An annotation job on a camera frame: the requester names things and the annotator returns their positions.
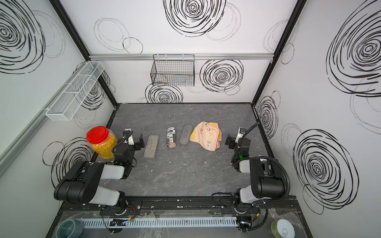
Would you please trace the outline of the grey rectangular eyeglass case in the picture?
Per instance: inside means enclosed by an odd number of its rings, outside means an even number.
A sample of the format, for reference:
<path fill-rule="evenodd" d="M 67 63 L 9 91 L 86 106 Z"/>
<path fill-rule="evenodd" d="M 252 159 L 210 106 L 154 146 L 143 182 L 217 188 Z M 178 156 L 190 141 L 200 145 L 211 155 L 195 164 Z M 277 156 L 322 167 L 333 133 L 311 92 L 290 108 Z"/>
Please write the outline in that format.
<path fill-rule="evenodd" d="M 143 157 L 145 159 L 154 159 L 156 157 L 156 152 L 159 143 L 158 135 L 150 135 L 145 146 L 145 151 Z"/>

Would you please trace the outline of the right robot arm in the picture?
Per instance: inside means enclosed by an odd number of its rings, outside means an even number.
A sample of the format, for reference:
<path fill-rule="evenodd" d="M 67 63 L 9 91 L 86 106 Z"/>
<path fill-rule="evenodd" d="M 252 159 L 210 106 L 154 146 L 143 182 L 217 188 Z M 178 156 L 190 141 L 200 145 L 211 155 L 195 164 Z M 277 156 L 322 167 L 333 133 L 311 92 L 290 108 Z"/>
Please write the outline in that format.
<path fill-rule="evenodd" d="M 283 201 L 288 198 L 291 182 L 285 168 L 275 158 L 249 156 L 251 141 L 245 137 L 227 136 L 225 144 L 234 150 L 231 166 L 250 175 L 250 185 L 236 192 L 238 203 L 255 204 L 262 201 Z"/>

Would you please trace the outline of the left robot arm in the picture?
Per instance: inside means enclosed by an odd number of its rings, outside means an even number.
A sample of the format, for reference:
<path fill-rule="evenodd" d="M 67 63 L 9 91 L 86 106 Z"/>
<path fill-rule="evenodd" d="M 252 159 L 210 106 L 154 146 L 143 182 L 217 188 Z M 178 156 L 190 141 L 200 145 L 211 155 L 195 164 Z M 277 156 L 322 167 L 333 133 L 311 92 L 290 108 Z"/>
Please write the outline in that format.
<path fill-rule="evenodd" d="M 98 204 L 127 209 L 125 193 L 101 187 L 105 179 L 126 179 L 134 167 L 135 151 L 145 147 L 144 139 L 133 145 L 121 143 L 116 148 L 115 160 L 110 163 L 77 161 L 59 182 L 54 198 L 59 201 L 78 204 Z"/>

